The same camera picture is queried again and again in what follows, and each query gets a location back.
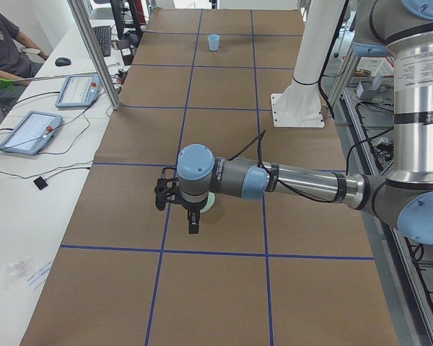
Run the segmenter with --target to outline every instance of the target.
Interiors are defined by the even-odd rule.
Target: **black keyboard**
[[[102,56],[110,56],[110,26],[94,27],[96,41],[100,45]]]

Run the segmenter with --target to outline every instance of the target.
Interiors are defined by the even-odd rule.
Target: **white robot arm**
[[[357,15],[357,48],[385,47],[395,58],[395,155],[386,177],[324,173],[260,157],[214,158],[205,146],[193,144],[178,157],[178,177],[158,180],[157,207],[182,204],[190,233],[198,233],[209,191],[247,199],[261,199],[264,192],[292,193],[345,203],[409,238],[433,244],[433,1],[360,0]]]

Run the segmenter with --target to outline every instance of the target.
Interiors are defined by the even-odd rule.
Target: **computer mouse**
[[[57,58],[55,61],[55,65],[57,66],[68,66],[71,64],[71,59],[69,58]]]

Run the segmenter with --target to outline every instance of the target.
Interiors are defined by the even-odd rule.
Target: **dark shirt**
[[[0,13],[0,70],[22,78],[30,77],[30,60],[18,51],[13,39],[19,28]]]

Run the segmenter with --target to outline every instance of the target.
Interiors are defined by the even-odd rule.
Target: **light blue plastic cup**
[[[216,52],[219,47],[219,35],[211,34],[209,35],[209,50]]]

